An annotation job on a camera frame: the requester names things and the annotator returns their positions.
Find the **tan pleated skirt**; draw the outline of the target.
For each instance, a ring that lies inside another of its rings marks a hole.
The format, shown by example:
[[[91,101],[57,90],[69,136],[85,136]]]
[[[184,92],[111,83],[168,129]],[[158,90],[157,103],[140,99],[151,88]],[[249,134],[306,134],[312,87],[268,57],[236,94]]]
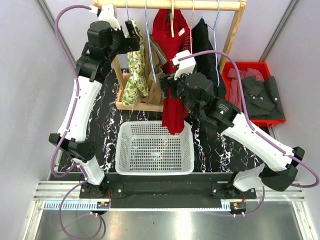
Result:
[[[144,76],[148,86],[148,96],[142,96],[141,102],[162,106],[164,104],[164,100],[162,97],[159,76],[166,70],[168,60],[159,44],[151,35],[149,37],[149,40],[145,40],[144,48]]]

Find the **lemon print skirt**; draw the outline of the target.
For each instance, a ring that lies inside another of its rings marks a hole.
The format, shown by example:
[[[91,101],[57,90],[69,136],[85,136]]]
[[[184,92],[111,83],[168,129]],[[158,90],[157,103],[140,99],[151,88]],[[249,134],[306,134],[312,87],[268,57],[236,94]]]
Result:
[[[129,108],[135,107],[140,102],[141,97],[149,96],[149,87],[145,77],[145,39],[137,23],[134,20],[131,20],[131,23],[139,37],[139,48],[137,51],[127,54],[129,78],[124,88],[121,102]]]

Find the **cream wooden hanger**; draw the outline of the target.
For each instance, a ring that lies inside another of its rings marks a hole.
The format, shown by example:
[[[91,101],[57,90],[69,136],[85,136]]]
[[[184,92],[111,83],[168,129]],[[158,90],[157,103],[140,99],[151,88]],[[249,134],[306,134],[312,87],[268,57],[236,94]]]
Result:
[[[170,33],[171,37],[175,37],[174,33],[174,11],[175,11],[175,1],[171,0],[170,1]]]

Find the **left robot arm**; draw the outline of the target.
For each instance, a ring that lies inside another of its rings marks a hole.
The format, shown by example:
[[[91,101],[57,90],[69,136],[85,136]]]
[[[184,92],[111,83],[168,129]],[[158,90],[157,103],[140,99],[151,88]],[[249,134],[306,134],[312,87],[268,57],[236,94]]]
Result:
[[[49,135],[49,142],[65,152],[84,176],[83,189],[97,198],[108,195],[108,180],[96,158],[96,143],[87,140],[87,125],[94,101],[112,70],[117,55],[140,49],[140,37],[133,21],[125,22],[128,36],[122,28],[112,27],[108,21],[90,24],[80,58],[76,61],[73,92],[65,119],[57,133]]]

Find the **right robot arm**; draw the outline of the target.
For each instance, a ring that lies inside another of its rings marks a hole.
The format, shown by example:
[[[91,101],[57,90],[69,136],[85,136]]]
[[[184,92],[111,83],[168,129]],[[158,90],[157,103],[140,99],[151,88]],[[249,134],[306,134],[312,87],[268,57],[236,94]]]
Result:
[[[232,175],[227,185],[230,197],[236,199],[263,186],[283,192],[293,184],[298,170],[292,158],[304,157],[301,147],[285,146],[247,120],[238,107],[214,95],[213,83],[202,73],[184,73],[179,78],[162,73],[159,82],[164,92],[170,89],[167,98],[180,99],[207,129],[234,139],[262,159],[262,165]]]

